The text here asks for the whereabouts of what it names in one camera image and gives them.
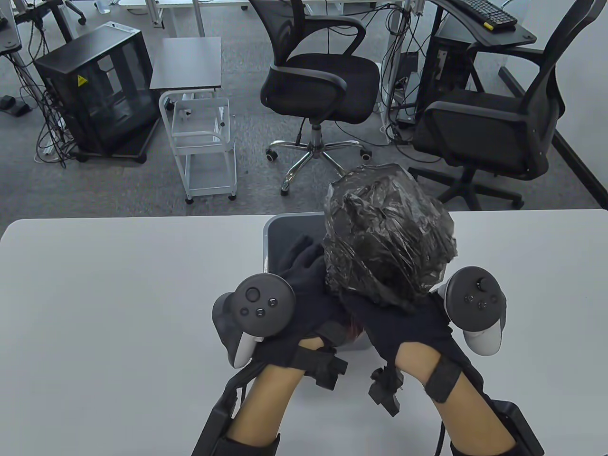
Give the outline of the person's right hand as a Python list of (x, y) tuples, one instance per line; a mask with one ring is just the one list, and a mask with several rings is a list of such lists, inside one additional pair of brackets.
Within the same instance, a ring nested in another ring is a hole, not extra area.
[(358, 294), (343, 294), (342, 303), (367, 333), (380, 356), (425, 384), (445, 356), (476, 385), (484, 380), (456, 343), (437, 299), (428, 295), (414, 313), (381, 307)]

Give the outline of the person's left hand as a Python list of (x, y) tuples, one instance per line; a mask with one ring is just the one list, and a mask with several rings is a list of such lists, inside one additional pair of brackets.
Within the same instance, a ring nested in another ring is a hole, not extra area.
[(294, 313), (277, 335), (257, 344), (253, 359), (308, 373), (340, 371), (337, 348), (356, 341), (363, 330), (326, 287), (322, 245), (308, 236), (298, 239), (280, 261), (279, 276), (294, 292)]

